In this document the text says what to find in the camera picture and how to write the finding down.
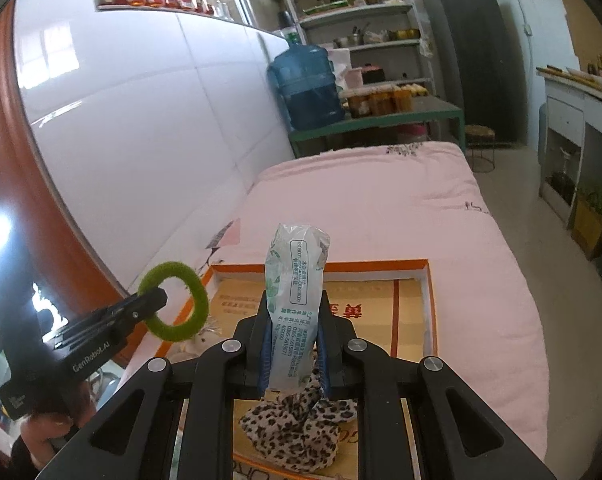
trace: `green felt ring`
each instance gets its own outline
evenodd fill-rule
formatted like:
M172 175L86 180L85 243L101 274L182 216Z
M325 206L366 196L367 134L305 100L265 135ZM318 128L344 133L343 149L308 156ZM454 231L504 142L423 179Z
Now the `green felt ring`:
M206 322L209 313L206 288L201 283L197 273L191 267L181 262L165 262L150 270L141 280L138 293L145 294L151 288L161 285L168 278L178 278L184 282L194 300L194 308L190 317L178 325L168 325L154 314L145 320L150 332L164 341L177 343L197 334Z

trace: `tiled floor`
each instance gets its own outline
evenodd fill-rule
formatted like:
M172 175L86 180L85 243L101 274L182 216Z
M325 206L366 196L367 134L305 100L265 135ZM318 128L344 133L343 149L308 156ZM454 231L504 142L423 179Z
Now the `tiled floor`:
M559 480L587 469L602 426L602 286L593 264L538 196L529 148L500 150L481 192L526 277L550 367L546 464Z

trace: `person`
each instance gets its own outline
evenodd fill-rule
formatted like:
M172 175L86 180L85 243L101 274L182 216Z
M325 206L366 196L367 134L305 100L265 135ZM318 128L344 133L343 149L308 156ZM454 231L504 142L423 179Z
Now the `person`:
M4 464L0 459L0 480L34 480L44 466L55 455L51 438L67 435L76 425L82 428L96 413L87 384L84 405L74 418L60 413L42 413L28 416L20 427L20 437L12 445L10 460Z

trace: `bed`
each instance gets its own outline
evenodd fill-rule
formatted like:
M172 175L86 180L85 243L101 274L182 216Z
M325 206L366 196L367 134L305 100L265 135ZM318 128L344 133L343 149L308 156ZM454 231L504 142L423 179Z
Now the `bed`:
M539 456L549 373L536 305L461 150L355 148L258 177L214 262L263 263L279 222L332 238L329 261L430 261L439 355Z

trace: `black refrigerator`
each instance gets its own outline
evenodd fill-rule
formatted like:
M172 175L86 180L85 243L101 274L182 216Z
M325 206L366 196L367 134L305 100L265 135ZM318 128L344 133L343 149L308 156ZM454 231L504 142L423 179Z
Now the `black refrigerator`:
M497 0L423 1L447 100L465 111L465 124L494 130L498 143L518 140L520 67Z

